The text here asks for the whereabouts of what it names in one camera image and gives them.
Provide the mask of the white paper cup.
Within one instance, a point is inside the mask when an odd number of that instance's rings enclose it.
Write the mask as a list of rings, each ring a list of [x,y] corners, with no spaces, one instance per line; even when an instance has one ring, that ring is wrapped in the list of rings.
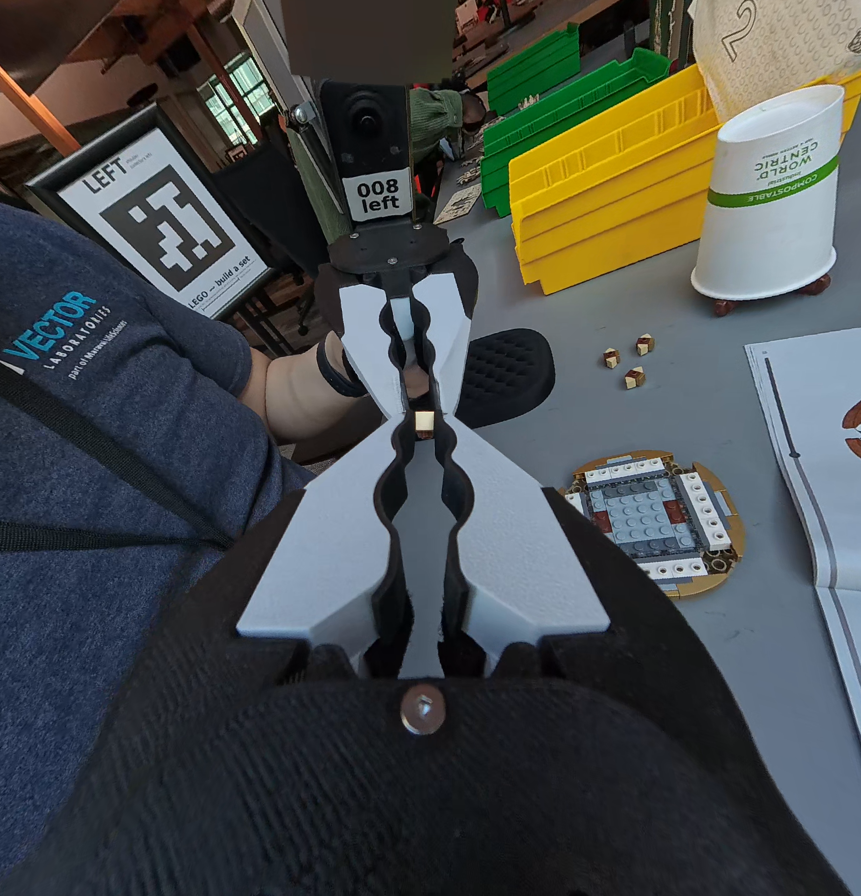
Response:
[[[722,126],[691,274],[698,293],[738,303],[828,274],[844,99],[840,85],[808,86]]]

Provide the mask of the person's left forearm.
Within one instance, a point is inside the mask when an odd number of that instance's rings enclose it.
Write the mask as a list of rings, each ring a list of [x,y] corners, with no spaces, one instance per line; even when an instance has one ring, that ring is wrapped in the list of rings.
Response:
[[[324,433],[357,403],[357,398],[341,395],[324,378],[317,364],[319,348],[344,375],[343,343],[334,332],[316,347],[294,356],[270,360],[257,349],[250,350],[251,371],[238,399],[257,413],[280,445]]]

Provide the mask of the black framed marker sign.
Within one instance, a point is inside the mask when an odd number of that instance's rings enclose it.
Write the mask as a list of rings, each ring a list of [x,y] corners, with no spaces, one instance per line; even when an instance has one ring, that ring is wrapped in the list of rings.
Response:
[[[211,319],[275,275],[244,218],[156,104],[24,187],[165,295]]]

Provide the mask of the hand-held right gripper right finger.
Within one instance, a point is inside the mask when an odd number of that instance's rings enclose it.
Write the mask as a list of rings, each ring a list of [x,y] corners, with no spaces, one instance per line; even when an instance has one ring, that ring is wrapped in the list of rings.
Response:
[[[479,678],[512,644],[605,632],[609,617],[564,521],[579,513],[451,415],[436,414],[447,543],[444,675]]]

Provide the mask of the round toy brick base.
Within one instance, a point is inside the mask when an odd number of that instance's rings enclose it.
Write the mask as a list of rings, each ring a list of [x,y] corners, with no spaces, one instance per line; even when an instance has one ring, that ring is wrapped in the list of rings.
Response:
[[[588,462],[559,493],[674,601],[720,587],[745,552],[726,487],[702,464],[682,466],[669,452]]]

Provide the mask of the white paper bag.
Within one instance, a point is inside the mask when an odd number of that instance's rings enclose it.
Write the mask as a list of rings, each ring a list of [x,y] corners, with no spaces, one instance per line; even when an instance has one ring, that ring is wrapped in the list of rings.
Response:
[[[861,1],[695,1],[693,54],[717,118],[861,70]]]

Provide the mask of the building instruction booklet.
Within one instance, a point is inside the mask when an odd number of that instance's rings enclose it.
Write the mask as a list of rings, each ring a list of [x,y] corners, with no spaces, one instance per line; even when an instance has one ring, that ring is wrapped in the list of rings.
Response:
[[[861,740],[861,328],[745,350]]]

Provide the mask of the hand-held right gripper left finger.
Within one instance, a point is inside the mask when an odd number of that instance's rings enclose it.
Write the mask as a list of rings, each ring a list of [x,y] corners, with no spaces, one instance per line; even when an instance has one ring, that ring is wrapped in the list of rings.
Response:
[[[393,520],[412,458],[407,411],[306,486],[238,635],[335,645],[360,675],[399,678],[413,607]]]

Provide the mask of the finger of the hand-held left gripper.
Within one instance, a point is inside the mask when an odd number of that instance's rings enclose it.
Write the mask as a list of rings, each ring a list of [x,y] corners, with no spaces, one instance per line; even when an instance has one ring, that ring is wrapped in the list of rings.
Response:
[[[453,415],[462,391],[470,319],[452,273],[431,274],[413,286],[415,345],[421,350],[436,409]]]
[[[386,294],[379,287],[344,287],[340,304],[350,365],[384,415],[401,418],[409,409],[402,378],[407,356]]]

